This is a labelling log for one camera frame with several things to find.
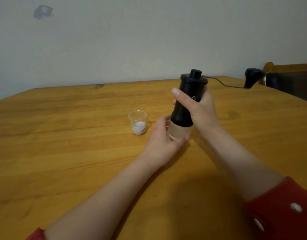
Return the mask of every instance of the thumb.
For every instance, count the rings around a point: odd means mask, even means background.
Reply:
[[[179,150],[184,144],[186,144],[187,141],[190,140],[190,136],[184,136],[182,138],[179,138],[177,140],[174,140],[172,143],[174,143]]]
[[[180,102],[186,109],[188,109],[191,114],[199,106],[199,104],[195,100],[193,100],[183,91],[177,88],[173,88],[171,92],[174,95],[175,99]]]

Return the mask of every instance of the hand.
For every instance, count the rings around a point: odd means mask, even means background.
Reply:
[[[158,170],[166,165],[190,137],[186,136],[171,141],[167,135],[170,115],[161,116],[153,127],[151,135],[139,157],[146,160],[149,166]]]
[[[177,88],[172,89],[172,94],[177,101],[189,110],[192,122],[200,137],[204,140],[208,140],[211,132],[221,129],[217,118],[215,102],[207,86],[199,103]]]

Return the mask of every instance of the forearm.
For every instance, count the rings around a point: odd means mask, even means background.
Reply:
[[[145,160],[136,159],[95,194],[49,226],[46,238],[110,239],[131,201],[154,172]]]
[[[205,141],[217,154],[220,164],[246,201],[267,192],[285,179],[280,173],[263,165],[225,130],[217,128],[207,135]]]

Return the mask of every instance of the left hand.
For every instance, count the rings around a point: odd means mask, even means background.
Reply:
[[[177,151],[190,140],[190,136],[186,136],[171,141],[167,135],[167,126],[169,123],[170,115],[161,116],[157,120],[148,142],[140,155],[154,170],[158,170],[166,165]]]

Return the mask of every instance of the right hand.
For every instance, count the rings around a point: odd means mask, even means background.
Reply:
[[[212,132],[221,129],[215,102],[207,86],[204,88],[204,94],[199,103],[177,88],[172,89],[172,94],[178,102],[189,110],[192,122],[203,139],[208,140],[208,136]]]

